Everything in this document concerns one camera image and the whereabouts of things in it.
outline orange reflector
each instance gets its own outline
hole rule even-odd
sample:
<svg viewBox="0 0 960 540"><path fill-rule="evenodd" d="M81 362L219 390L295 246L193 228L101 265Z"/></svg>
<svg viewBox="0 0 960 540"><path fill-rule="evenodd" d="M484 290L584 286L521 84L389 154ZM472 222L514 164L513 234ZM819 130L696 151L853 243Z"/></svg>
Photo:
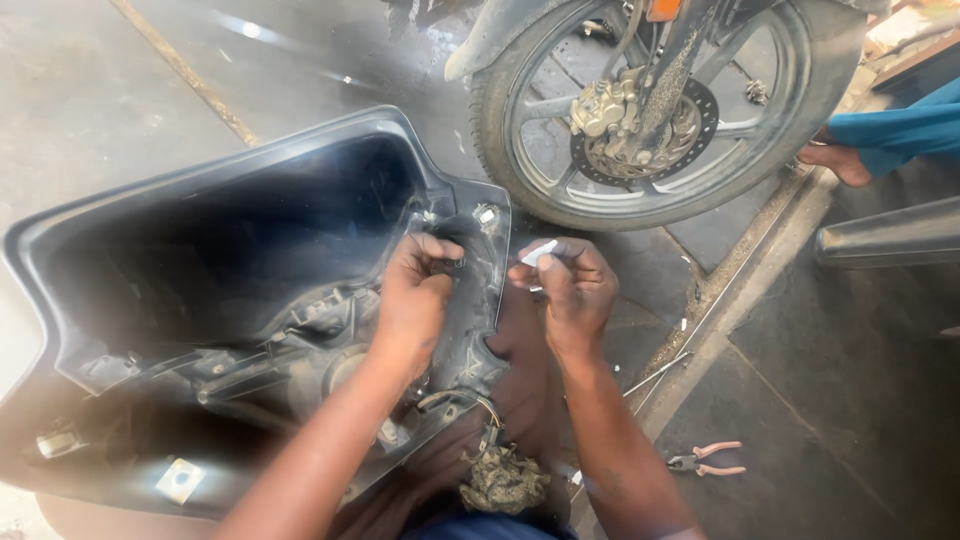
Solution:
<svg viewBox="0 0 960 540"><path fill-rule="evenodd" d="M680 10L680 0L654 0L647 12L647 20L650 22L666 22L677 18L677 12Z"/></svg>

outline front fender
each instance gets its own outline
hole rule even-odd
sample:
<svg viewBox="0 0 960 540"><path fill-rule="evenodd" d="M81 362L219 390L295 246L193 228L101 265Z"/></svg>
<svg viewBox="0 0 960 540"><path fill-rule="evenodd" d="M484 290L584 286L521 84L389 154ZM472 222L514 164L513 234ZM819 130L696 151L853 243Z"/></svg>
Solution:
<svg viewBox="0 0 960 540"><path fill-rule="evenodd" d="M521 32L569 0L487 0L467 40L450 55L444 78L455 81L492 64Z"/></svg>
<svg viewBox="0 0 960 540"><path fill-rule="evenodd" d="M572 0L487 0L467 40L447 59L444 78L455 81L492 64L507 45L537 19L569 1ZM756 7L762 11L779 1L781 0L727 0L716 20L742 22L736 19L746 20L754 14L751 13L749 5L759 4ZM887 0L834 1L872 14L882 15L889 10Z"/></svg>

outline brake disc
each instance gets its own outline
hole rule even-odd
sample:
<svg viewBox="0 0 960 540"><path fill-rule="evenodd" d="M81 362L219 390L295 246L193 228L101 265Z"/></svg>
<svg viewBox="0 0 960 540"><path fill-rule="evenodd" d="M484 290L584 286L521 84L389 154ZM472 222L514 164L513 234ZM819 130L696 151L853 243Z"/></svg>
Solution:
<svg viewBox="0 0 960 540"><path fill-rule="evenodd" d="M678 110L686 109L696 114L692 119L695 130L693 133L678 133L675 111L664 134L667 140L651 162L641 164L610 158L602 151L611 140L610 134L587 136L580 132L570 136L573 164L589 180L615 187L629 187L640 181L655 182L677 174L703 154L720 123L720 110L713 92L693 79L687 79L677 107Z"/></svg>

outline tire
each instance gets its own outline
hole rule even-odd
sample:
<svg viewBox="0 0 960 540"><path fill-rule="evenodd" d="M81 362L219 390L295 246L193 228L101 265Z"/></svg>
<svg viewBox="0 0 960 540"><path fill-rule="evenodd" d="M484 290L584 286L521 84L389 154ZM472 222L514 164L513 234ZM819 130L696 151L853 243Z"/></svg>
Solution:
<svg viewBox="0 0 960 540"><path fill-rule="evenodd" d="M759 184L794 157L833 112L859 62L866 33L866 13L832 0L786 0L772 8L793 10L792 20L802 21L810 58L805 92L776 117L780 127L770 137L775 141L772 146L745 159L735 170L722 169L728 179L682 204L626 217L603 217L562 207L526 184L509 140L507 121L520 93L519 82L539 67L531 61L535 51L586 4L600 3L567 2L524 30L489 67L473 74L469 105L474 146L490 178L537 217L585 231L632 231L674 223L715 209Z"/></svg>

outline concrete floor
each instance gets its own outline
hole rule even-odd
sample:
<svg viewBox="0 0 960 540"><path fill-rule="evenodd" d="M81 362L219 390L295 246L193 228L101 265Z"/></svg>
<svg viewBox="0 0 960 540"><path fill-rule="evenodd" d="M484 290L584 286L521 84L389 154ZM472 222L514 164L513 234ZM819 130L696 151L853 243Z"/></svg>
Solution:
<svg viewBox="0 0 960 540"><path fill-rule="evenodd" d="M442 76L445 58L466 38L472 10L400 32L388 24L387 4L377 0L131 4L261 141L389 103L410 116L442 170L485 178L470 141L468 87ZM261 39L240 32L245 22L258 25ZM108 0L10 5L0 14L0 39L0 121L8 126L0 133L6 193L0 229L57 204L245 148ZM575 46L594 47L576 39ZM752 40L737 61L759 77L769 51L769 43ZM748 107L745 83L731 70L714 91L730 110ZM539 151L549 156L558 148L544 142ZM623 282L606 343L622 385L636 381L664 340L679 332L697 281L727 256L779 183L772 177L720 209L665 229L593 236ZM518 239L556 231L518 218ZM42 340L28 301L6 272L0 273L0 320L7 345L2 394ZM0 539L56 537L29 495L2 488L0 508Z"/></svg>

